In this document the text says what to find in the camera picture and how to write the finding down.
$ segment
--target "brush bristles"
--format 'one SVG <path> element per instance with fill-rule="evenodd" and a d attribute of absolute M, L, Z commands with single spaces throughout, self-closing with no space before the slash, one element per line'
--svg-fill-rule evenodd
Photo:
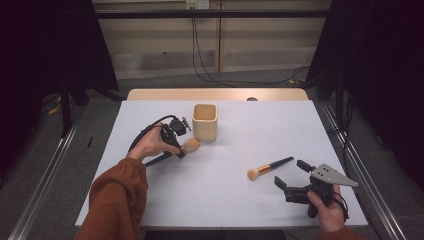
<path fill-rule="evenodd" d="M 182 145 L 182 149 L 185 153 L 192 153 L 200 147 L 199 141 L 195 138 L 189 138 Z"/>
<path fill-rule="evenodd" d="M 247 177 L 250 179 L 250 181 L 255 180 L 259 176 L 259 170 L 258 169 L 250 169 L 247 172 Z"/>

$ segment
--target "power outlet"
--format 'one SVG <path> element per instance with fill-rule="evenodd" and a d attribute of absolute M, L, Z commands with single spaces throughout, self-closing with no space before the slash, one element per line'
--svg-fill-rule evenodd
<path fill-rule="evenodd" d="M 196 9 L 209 9 L 209 0 L 197 0 L 197 8 Z"/>
<path fill-rule="evenodd" d="M 187 9 L 197 9 L 197 0 L 186 0 Z"/>

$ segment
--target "brush handle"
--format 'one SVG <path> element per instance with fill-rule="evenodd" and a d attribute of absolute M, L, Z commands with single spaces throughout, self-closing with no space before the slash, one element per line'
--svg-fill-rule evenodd
<path fill-rule="evenodd" d="M 277 167 L 280 167 L 280 166 L 290 162 L 293 159 L 294 159 L 293 157 L 284 158 L 282 160 L 279 160 L 279 161 L 276 161 L 276 162 L 269 164 L 269 166 L 271 167 L 271 169 L 276 169 Z"/>

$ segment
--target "brown sleeve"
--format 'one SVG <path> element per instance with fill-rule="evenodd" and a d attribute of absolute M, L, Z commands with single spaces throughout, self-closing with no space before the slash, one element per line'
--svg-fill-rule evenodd
<path fill-rule="evenodd" d="M 364 240 L 365 238 L 356 235 L 350 228 L 344 227 L 337 232 L 323 232 L 318 235 L 318 240 Z"/>
<path fill-rule="evenodd" d="M 146 200 L 146 167 L 121 160 L 91 186 L 89 212 L 75 239 L 137 239 Z"/>

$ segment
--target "cup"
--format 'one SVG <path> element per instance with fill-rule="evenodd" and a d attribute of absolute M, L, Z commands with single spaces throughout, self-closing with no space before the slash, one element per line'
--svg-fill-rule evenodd
<path fill-rule="evenodd" d="M 218 130 L 218 108 L 212 104 L 196 104 L 193 110 L 193 133 L 199 141 L 214 141 Z"/>

